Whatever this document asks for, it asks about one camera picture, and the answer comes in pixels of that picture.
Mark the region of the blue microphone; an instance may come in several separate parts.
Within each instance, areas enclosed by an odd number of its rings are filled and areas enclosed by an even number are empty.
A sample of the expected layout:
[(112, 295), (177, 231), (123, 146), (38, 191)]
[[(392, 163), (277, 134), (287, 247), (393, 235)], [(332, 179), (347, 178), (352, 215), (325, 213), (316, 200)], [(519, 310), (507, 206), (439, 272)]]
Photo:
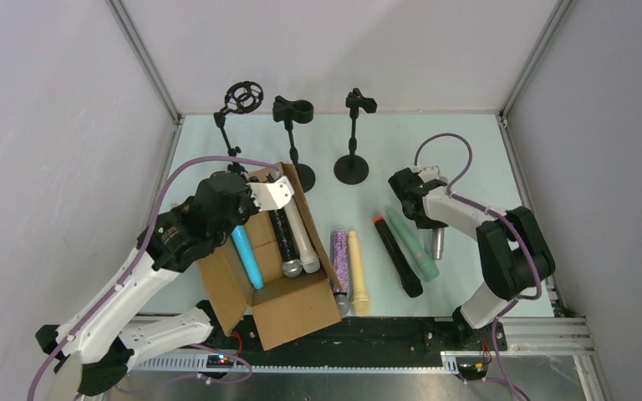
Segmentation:
[(255, 290), (263, 288), (262, 273), (257, 264), (252, 245), (243, 226), (236, 226), (232, 231), (232, 240), (247, 274), (249, 282)]

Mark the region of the mint green microphone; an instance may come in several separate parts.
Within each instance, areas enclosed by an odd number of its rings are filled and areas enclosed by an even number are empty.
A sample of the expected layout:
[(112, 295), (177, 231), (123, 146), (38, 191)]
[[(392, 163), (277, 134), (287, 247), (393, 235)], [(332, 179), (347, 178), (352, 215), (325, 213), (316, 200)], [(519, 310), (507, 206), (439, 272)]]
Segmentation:
[(436, 279), (440, 274), (436, 263), (425, 251), (413, 231), (404, 223), (403, 217), (391, 207), (385, 209), (385, 214), (400, 241), (410, 253), (421, 277), (428, 282)]

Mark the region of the purple glitter microphone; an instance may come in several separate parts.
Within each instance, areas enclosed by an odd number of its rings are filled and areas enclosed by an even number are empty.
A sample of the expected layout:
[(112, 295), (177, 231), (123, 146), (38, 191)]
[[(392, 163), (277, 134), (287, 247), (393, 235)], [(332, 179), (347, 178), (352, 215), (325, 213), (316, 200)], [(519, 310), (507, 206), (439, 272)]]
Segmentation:
[(340, 285), (332, 280), (329, 284), (339, 315), (345, 317), (350, 309), (348, 233), (345, 230), (334, 230), (331, 234), (331, 262)]

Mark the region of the brown cardboard box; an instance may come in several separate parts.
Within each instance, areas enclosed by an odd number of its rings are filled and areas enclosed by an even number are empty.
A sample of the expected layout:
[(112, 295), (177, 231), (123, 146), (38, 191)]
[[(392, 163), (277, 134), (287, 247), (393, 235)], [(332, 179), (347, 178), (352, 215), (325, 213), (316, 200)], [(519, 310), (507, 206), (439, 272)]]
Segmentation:
[(252, 216), (244, 229), (261, 270), (263, 286), (253, 287), (233, 241), (227, 241), (210, 256), (196, 261), (202, 285), (212, 309), (229, 335), (246, 311), (254, 318), (262, 348), (281, 344), (316, 332), (340, 321), (330, 285), (339, 280), (324, 249), (295, 167), (280, 163), (294, 189), (293, 201), (304, 228), (319, 257), (320, 268), (298, 277), (283, 274), (282, 258), (268, 213)]

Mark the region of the gold microphone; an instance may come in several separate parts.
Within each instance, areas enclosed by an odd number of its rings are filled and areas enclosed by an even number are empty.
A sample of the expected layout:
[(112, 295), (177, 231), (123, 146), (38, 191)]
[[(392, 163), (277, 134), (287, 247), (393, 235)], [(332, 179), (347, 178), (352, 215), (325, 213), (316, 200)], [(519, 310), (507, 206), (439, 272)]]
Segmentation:
[(358, 317), (367, 317), (370, 314), (371, 302), (365, 283), (359, 238), (355, 231), (349, 232), (348, 249), (352, 284), (351, 304)]

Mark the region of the silver microphone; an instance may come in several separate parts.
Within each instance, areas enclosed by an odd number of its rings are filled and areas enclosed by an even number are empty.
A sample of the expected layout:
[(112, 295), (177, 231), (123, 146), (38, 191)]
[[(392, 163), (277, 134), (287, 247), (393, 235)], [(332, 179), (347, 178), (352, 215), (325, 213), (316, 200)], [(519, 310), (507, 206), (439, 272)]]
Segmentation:
[(431, 255), (434, 260), (440, 260), (443, 257), (445, 246), (445, 228), (434, 228), (431, 232)]

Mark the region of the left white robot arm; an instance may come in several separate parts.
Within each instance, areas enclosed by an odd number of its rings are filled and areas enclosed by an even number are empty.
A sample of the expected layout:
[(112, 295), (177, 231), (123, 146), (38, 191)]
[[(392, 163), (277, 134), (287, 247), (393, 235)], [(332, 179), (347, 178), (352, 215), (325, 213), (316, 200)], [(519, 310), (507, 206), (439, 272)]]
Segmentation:
[(202, 180), (181, 205), (155, 217), (95, 299), (66, 323), (37, 331), (38, 345), (48, 355), (43, 365), (55, 370), (47, 398), (105, 393), (139, 363), (204, 343), (213, 326), (198, 307), (133, 329), (126, 326), (157, 292), (211, 255), (257, 211), (247, 180), (218, 172)]

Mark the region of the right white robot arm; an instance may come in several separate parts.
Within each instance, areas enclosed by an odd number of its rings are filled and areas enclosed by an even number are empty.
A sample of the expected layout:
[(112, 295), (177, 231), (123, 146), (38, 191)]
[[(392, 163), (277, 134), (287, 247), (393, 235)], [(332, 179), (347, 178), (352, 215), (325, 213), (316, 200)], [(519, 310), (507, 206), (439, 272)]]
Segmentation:
[(554, 274), (556, 264), (533, 212), (484, 206), (450, 189), (437, 167), (407, 167), (388, 183), (404, 216), (419, 229), (451, 227), (477, 243), (483, 281), (452, 314), (460, 333), (491, 323), (513, 302)]

